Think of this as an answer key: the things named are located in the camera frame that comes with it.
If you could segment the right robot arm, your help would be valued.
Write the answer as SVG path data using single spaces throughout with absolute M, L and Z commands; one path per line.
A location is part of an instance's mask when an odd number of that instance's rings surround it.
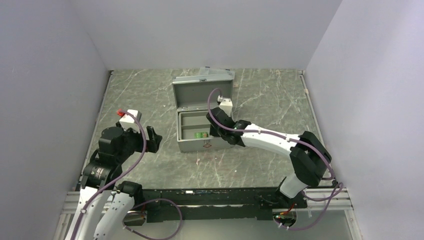
M 294 172 L 282 180 L 275 194 L 276 203 L 282 208 L 289 207 L 307 187 L 318 186 L 330 166 L 331 155 L 312 132 L 287 134 L 246 120 L 233 121 L 219 107 L 208 110 L 206 118 L 212 135 L 230 145 L 263 149 L 290 158 Z

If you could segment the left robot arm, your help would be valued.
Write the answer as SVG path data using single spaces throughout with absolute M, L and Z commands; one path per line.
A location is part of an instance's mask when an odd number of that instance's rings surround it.
M 66 234 L 67 240 L 108 240 L 114 226 L 129 210 L 144 203 L 141 184 L 113 180 L 122 173 L 122 164 L 135 152 L 156 153 L 163 139 L 152 126 L 147 126 L 144 141 L 136 123 L 119 121 L 104 129 L 98 149 L 82 172 L 81 189 L 75 215 Z

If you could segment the green wind oil box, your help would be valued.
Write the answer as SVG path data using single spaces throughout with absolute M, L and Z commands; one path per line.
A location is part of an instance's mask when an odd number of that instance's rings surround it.
M 209 133 L 208 132 L 195 132 L 194 133 L 194 138 L 195 139 L 202 139 L 202 138 L 208 138 L 209 137 Z

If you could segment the grey metal medicine case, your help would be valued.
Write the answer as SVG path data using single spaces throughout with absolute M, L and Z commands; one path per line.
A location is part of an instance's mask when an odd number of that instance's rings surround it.
M 232 113 L 235 72 L 231 70 L 202 70 L 198 75 L 177 76 L 172 79 L 177 117 L 177 144 L 181 152 L 227 149 L 232 146 L 222 138 L 212 136 L 207 119 L 208 97 L 219 88 Z

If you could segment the grey plastic divided tray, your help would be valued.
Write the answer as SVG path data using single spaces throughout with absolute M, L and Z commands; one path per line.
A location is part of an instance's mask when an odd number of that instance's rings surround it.
M 180 112 L 178 114 L 179 140 L 197 140 L 194 138 L 194 133 L 197 132 L 207 132 L 210 137 L 211 124 L 206 115 L 205 110 Z

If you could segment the clear plastic pill organizer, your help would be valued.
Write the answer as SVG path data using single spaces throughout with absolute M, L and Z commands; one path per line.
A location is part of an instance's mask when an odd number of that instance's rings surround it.
M 228 74 L 231 76 L 235 75 L 235 72 L 230 69 L 224 69 L 224 68 L 211 68 L 209 66 L 201 67 L 198 71 L 199 76 L 204 75 L 219 75 L 219 74 Z

